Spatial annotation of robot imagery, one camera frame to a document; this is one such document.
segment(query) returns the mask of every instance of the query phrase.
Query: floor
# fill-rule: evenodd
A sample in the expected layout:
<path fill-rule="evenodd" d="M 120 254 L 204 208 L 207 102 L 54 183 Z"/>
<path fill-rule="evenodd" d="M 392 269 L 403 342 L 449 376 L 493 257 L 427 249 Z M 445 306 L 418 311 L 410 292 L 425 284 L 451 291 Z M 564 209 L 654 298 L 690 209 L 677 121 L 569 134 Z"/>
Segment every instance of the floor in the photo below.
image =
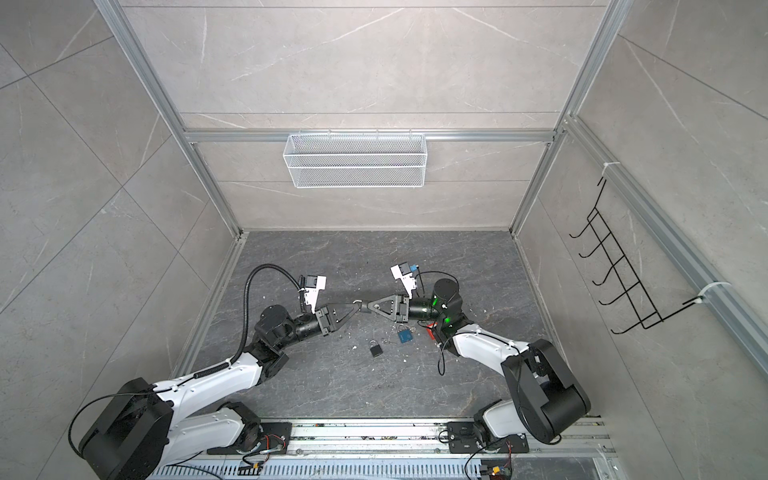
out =
<path fill-rule="evenodd" d="M 512 339 L 549 337 L 507 232 L 258 232 L 248 237 L 195 367 L 219 362 L 236 349 L 243 283 L 254 266 L 276 263 L 295 277 L 326 275 L 318 300 L 323 304 L 402 291 L 389 268 L 406 261 L 457 276 L 465 313 L 483 327 Z M 431 292 L 440 276 L 425 277 Z M 297 314 L 290 283 L 264 270 L 251 286 L 251 318 L 275 303 Z M 262 417 L 327 418 L 472 415 L 508 398 L 504 378 L 470 359 L 448 354 L 447 373 L 440 376 L 439 349 L 423 328 L 413 327 L 413 340 L 401 344 L 398 326 L 359 313 L 330 336 L 289 347 L 290 360 L 278 376 L 230 399 Z M 372 339 L 383 355 L 372 357 Z"/>

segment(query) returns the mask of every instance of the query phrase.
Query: robotic arm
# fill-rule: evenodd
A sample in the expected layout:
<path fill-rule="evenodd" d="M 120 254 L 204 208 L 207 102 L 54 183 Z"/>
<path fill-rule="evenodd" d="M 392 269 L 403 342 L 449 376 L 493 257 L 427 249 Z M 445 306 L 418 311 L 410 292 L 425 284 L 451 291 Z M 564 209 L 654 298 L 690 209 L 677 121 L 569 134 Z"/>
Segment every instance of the robotic arm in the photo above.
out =
<path fill-rule="evenodd" d="M 426 321 L 441 356 L 448 351 L 471 358 L 505 377 L 511 399 L 495 402 L 475 415 L 473 430 L 480 445 L 522 433 L 549 443 L 589 411 L 586 393 L 551 343 L 506 339 L 472 323 L 462 312 L 454 280 L 438 280 L 431 296 L 413 296 L 412 271 L 407 263 L 392 268 L 407 295 L 331 303 L 317 309 L 317 293 L 325 287 L 325 277 L 300 277 L 302 313 L 297 318 L 291 318 L 281 305 L 269 306 L 254 327 L 252 343 L 236 360 L 153 385 L 144 379 L 131 380 L 86 432 L 79 449 L 72 444 L 73 449 L 104 480 L 143 479 L 158 466 L 216 447 L 243 455 L 273 452 L 260 443 L 265 433 L 259 417 L 240 402 L 226 402 L 213 413 L 192 414 L 275 376 L 288 361 L 286 347 L 329 335 L 358 312 L 399 323 Z M 391 303 L 389 311 L 381 307 L 387 303 Z"/>

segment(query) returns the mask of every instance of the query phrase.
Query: vertical metal post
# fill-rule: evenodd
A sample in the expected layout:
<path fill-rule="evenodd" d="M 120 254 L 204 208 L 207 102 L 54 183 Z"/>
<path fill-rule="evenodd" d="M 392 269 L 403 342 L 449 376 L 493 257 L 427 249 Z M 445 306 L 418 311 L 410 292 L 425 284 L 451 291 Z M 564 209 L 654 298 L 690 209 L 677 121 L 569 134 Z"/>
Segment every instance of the vertical metal post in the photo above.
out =
<path fill-rule="evenodd" d="M 160 79 L 152 65 L 150 65 L 144 49 L 139 44 L 136 33 L 128 23 L 122 7 L 118 4 L 117 0 L 94 0 L 94 2 L 101 12 L 101 16 L 104 17 L 104 21 L 107 22 L 107 25 L 112 30 L 118 44 L 120 44 L 123 52 L 125 52 L 125 56 L 128 58 L 131 66 L 136 71 L 139 80 L 141 80 L 144 88 L 147 89 L 147 93 L 154 102 L 154 106 L 168 125 L 170 133 L 176 139 L 181 151 L 184 152 L 184 156 L 190 162 L 192 169 L 208 192 L 208 196 L 219 211 L 219 215 L 221 215 L 224 223 L 230 229 L 233 237 L 237 238 L 242 230 L 237 224 L 235 216 L 232 214 L 232 210 L 224 199 L 221 190 L 219 190 L 213 175 L 208 171 L 203 158 L 185 138 L 184 126 L 181 123 L 178 111 L 160 83 Z"/>
<path fill-rule="evenodd" d="M 581 66 L 576 77 L 576 83 L 571 89 L 571 94 L 568 95 L 568 99 L 565 102 L 563 111 L 560 113 L 557 126 L 555 127 L 555 139 L 554 142 L 549 145 L 544 155 L 541 156 L 541 160 L 536 167 L 536 171 L 528 183 L 528 189 L 525 191 L 523 200 L 520 202 L 520 207 L 512 220 L 512 225 L 509 227 L 509 231 L 513 236 L 517 236 L 520 233 L 520 229 L 528 217 L 528 213 L 533 207 L 533 203 L 536 201 L 538 192 L 541 190 L 541 185 L 544 184 L 544 180 L 552 168 L 554 158 L 558 154 L 560 145 L 562 144 L 563 137 L 566 133 L 563 131 L 564 120 L 567 116 L 575 116 L 581 104 L 584 103 L 584 99 L 587 97 L 594 78 L 598 75 L 600 67 L 603 65 L 603 61 L 611 49 L 611 45 L 614 43 L 616 34 L 624 23 L 627 13 L 632 6 L 633 0 L 612 0 L 608 5 L 603 20 L 598 28 L 598 33 L 594 36 L 592 45 L 589 48 L 587 57 L 584 60 L 584 64 Z"/>

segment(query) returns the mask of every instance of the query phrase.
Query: black wire hook rack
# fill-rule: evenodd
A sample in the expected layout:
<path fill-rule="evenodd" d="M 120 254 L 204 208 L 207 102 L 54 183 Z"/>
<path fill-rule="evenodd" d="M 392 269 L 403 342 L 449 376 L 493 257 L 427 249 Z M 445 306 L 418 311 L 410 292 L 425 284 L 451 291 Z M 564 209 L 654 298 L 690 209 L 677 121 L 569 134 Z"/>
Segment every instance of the black wire hook rack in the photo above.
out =
<path fill-rule="evenodd" d="M 608 226 L 608 223 L 605 221 L 605 219 L 603 218 L 603 215 L 600 213 L 600 211 L 598 209 L 598 203 L 600 202 L 600 197 L 603 195 L 603 190 L 605 189 L 605 177 L 601 177 L 600 181 L 598 182 L 598 187 L 600 187 L 600 193 L 598 194 L 597 200 L 594 201 L 594 207 L 592 207 L 592 210 L 590 210 L 589 214 L 587 215 L 587 225 L 581 230 L 581 232 L 579 232 L 578 235 L 575 235 L 575 236 L 574 235 L 570 235 L 570 234 L 568 234 L 568 235 L 571 238 L 579 238 L 579 237 L 581 237 L 581 235 L 584 234 L 584 232 L 587 231 L 587 229 L 591 229 L 592 233 L 594 233 L 594 236 L 598 240 L 600 240 L 600 242 L 587 255 L 582 255 L 581 253 L 579 253 L 578 255 L 581 258 L 589 258 L 589 257 L 592 256 L 593 253 L 598 251 L 598 249 L 602 248 L 603 253 L 605 253 L 605 256 L 608 258 L 608 262 L 610 262 L 610 264 L 611 264 L 611 267 L 608 268 L 608 272 L 605 273 L 605 277 L 603 277 L 603 280 L 600 283 L 595 282 L 594 280 L 592 280 L 592 283 L 595 286 L 603 285 L 608 280 L 608 277 L 611 275 L 611 272 L 615 272 L 616 273 L 616 278 L 618 278 L 619 284 L 621 285 L 621 288 L 624 290 L 619 296 L 617 296 L 616 298 L 614 298 L 610 302 L 604 303 L 602 300 L 598 300 L 598 302 L 601 305 L 611 305 L 612 303 L 618 301 L 621 297 L 626 296 L 627 299 L 629 300 L 630 305 L 632 305 L 632 310 L 634 311 L 634 315 L 637 317 L 637 322 L 633 323 L 628 328 L 626 328 L 624 330 L 621 330 L 620 332 L 617 332 L 617 331 L 611 329 L 611 333 L 613 333 L 614 335 L 621 335 L 622 333 L 629 332 L 630 330 L 632 330 L 633 328 L 635 328 L 638 325 L 642 326 L 643 329 L 645 329 L 645 330 L 650 329 L 652 326 L 656 326 L 659 323 L 662 323 L 664 320 L 670 319 L 672 316 L 677 315 L 678 313 L 682 312 L 683 310 L 685 310 L 685 309 L 687 309 L 687 308 L 689 308 L 691 306 L 694 306 L 694 305 L 697 305 L 698 303 L 700 303 L 702 298 L 703 298 L 703 296 L 697 295 L 694 298 L 692 298 L 690 300 L 686 300 L 685 302 L 683 302 L 683 306 L 681 308 L 675 310 L 674 312 L 670 313 L 669 315 L 667 315 L 667 316 L 662 316 L 661 315 L 661 313 L 659 312 L 659 309 L 656 307 L 656 304 L 654 303 L 654 300 L 650 297 L 650 294 L 648 293 L 648 290 L 646 290 L 645 285 L 643 285 L 643 281 L 637 275 L 637 272 L 635 271 L 634 266 L 632 265 L 632 262 L 629 261 L 629 257 L 627 257 L 627 254 L 624 252 L 624 249 L 621 247 L 621 244 L 619 243 L 618 238 L 616 238 L 616 236 L 614 235 L 613 230 L 611 230 L 611 227 Z M 594 228 L 594 225 L 593 225 L 593 222 L 595 221 L 595 219 L 598 219 L 598 218 L 603 223 L 603 225 L 605 225 L 605 228 L 608 231 L 608 233 L 605 236 L 603 236 L 603 237 L 598 235 L 598 231 Z M 609 254 L 608 250 L 605 248 L 605 241 L 608 240 L 609 238 L 613 238 L 614 242 L 618 246 L 619 252 L 621 252 L 621 256 L 618 257 L 616 260 L 613 260 L 613 258 Z M 629 268 L 630 268 L 630 270 L 631 270 L 631 272 L 632 272 L 632 274 L 634 275 L 634 278 L 635 278 L 634 283 L 632 283 L 629 286 L 627 286 L 624 283 L 624 280 L 621 279 L 621 275 L 619 275 L 619 272 L 618 272 L 618 270 L 616 268 L 617 265 L 619 265 L 619 263 L 622 260 L 627 263 L 627 265 L 629 266 Z M 635 306 L 634 301 L 632 300 L 632 296 L 629 294 L 630 291 L 632 291 L 632 289 L 634 289 L 636 287 L 640 287 L 643 290 L 643 293 L 648 298 L 648 301 L 650 301 L 650 305 L 654 309 L 653 312 L 651 312 L 649 315 L 646 315 L 645 317 L 641 317 L 640 316 L 639 312 L 637 311 L 637 307 Z M 646 325 L 644 323 L 646 320 L 650 320 L 654 316 L 656 316 L 658 318 L 656 321 L 652 322 L 650 325 Z"/>

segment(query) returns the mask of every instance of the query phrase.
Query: blue padlock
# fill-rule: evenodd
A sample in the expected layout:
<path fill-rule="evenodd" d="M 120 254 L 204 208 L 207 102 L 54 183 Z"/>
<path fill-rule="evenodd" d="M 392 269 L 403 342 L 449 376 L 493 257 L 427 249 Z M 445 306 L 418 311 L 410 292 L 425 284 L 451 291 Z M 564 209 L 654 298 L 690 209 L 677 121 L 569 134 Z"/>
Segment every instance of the blue padlock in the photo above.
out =
<path fill-rule="evenodd" d="M 400 343 L 410 342 L 413 340 L 413 334 L 411 333 L 411 329 L 408 327 L 406 327 L 405 330 L 401 329 L 399 332 L 397 332 L 397 336 L 400 337 Z"/>

